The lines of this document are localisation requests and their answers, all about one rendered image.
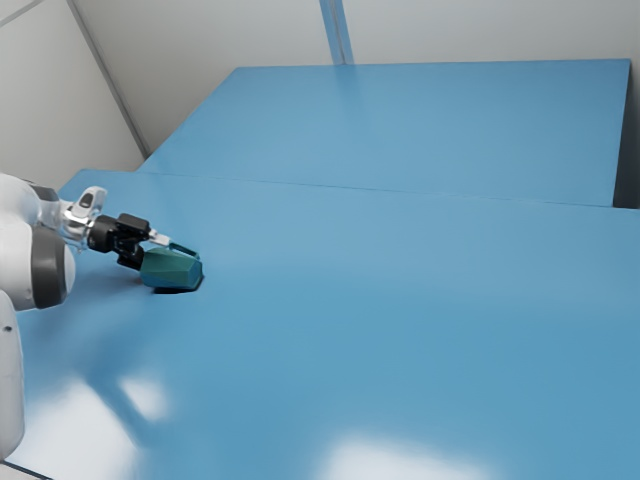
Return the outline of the teal faceted mug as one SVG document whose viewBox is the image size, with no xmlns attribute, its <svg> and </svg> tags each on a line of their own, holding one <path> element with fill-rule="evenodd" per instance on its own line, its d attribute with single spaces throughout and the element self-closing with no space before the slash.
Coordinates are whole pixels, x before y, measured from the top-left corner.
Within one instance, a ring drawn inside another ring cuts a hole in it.
<svg viewBox="0 0 640 480">
<path fill-rule="evenodd" d="M 203 264 L 197 252 L 170 243 L 144 253 L 140 277 L 154 289 L 194 291 L 204 278 Z"/>
</svg>

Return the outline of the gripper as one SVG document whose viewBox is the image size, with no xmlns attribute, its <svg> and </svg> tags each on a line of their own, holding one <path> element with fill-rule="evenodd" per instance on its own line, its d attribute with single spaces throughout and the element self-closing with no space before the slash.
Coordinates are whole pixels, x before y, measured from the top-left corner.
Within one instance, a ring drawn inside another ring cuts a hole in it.
<svg viewBox="0 0 640 480">
<path fill-rule="evenodd" d="M 133 238 L 119 239 L 121 231 Z M 117 263 L 139 271 L 145 251 L 141 242 L 168 246 L 169 237 L 153 229 L 148 220 L 122 213 L 118 218 L 98 216 L 89 229 L 87 246 L 97 252 L 116 252 Z"/>
</svg>

